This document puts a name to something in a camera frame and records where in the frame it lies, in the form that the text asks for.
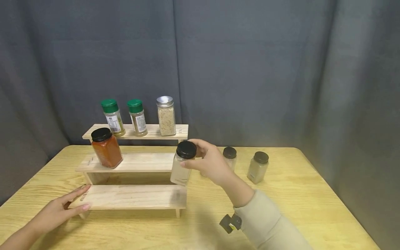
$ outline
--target bottom shelf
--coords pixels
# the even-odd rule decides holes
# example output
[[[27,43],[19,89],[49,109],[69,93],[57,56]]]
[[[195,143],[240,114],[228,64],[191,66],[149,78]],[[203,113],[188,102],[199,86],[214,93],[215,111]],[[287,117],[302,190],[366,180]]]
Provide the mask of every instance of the bottom shelf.
[[[92,185],[69,208],[90,210],[185,209],[186,187],[179,185]]]

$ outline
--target spice jar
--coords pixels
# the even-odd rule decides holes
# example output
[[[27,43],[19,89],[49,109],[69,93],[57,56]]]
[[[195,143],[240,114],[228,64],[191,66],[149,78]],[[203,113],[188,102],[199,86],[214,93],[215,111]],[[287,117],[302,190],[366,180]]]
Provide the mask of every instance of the spice jar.
[[[135,136],[147,135],[146,120],[144,119],[144,110],[142,101],[139,99],[133,99],[128,101],[128,108],[130,119],[133,125],[133,134]]]
[[[158,123],[162,136],[173,136],[175,129],[174,100],[171,96],[161,96],[157,98]]]
[[[190,169],[183,168],[180,163],[194,159],[196,157],[197,147],[193,142],[184,141],[178,144],[176,154],[172,163],[171,182],[186,186],[188,183]]]
[[[225,161],[229,168],[234,172],[236,165],[236,149],[233,147],[226,147],[224,148],[222,154],[224,155]]]
[[[268,167],[268,155],[264,152],[258,151],[250,161],[247,178],[254,184],[261,182],[264,179],[265,172]]]
[[[108,128],[92,132],[92,146],[102,166],[115,168],[122,161],[120,146]]]
[[[101,106],[112,134],[115,136],[123,136],[125,134],[125,129],[122,124],[117,101],[114,99],[106,99],[101,102]]]

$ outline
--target wooden table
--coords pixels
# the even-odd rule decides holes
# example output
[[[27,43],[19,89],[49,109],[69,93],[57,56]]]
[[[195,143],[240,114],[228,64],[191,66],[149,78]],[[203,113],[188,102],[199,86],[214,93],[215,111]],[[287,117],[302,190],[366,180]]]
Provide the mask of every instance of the wooden table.
[[[302,232],[315,250],[379,249],[328,184],[296,148],[236,148],[236,173],[266,192]],[[174,152],[175,147],[122,146],[122,152]],[[84,184],[75,169],[91,146],[68,146],[0,207],[0,243],[24,226],[50,200]],[[264,151],[270,165],[263,182],[246,178],[254,152]],[[118,184],[168,182],[169,173],[112,176]],[[32,249],[252,249],[240,231],[227,234],[219,226],[233,214],[223,190],[192,171],[187,209],[181,218],[174,210],[92,211],[43,236]]]

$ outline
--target top shelf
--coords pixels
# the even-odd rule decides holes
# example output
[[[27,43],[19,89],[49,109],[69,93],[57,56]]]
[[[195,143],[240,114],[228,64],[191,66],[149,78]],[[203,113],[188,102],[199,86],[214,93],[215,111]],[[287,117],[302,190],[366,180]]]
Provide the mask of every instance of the top shelf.
[[[176,134],[173,136],[161,136],[160,127],[158,124],[146,124],[148,133],[145,136],[137,137],[133,135],[133,125],[124,124],[126,133],[123,136],[117,137],[122,140],[187,140],[188,139],[188,124],[177,124]],[[83,136],[83,139],[91,139],[90,134],[98,128],[108,128],[108,124],[94,124]]]

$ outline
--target wooden spice rack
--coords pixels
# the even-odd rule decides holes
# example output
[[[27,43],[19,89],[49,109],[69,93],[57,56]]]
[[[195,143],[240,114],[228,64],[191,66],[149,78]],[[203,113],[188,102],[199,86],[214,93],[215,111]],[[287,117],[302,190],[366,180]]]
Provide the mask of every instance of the wooden spice rack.
[[[108,124],[94,124],[83,136],[91,141],[90,134],[98,128],[108,128]],[[124,124],[126,133],[118,140],[182,140],[188,139],[187,124],[177,124],[176,134],[161,136],[158,124],[147,124],[148,133],[143,137],[133,135],[132,124]],[[122,162],[114,169],[103,167],[96,154],[90,153],[76,169],[81,172],[90,189],[75,199],[70,208],[91,204],[90,210],[134,210],[134,209],[175,209],[180,217],[180,209],[186,208],[187,188],[179,185],[100,185],[112,173],[154,173],[171,172],[174,153],[127,153],[122,154]],[[86,218],[90,211],[81,214]]]

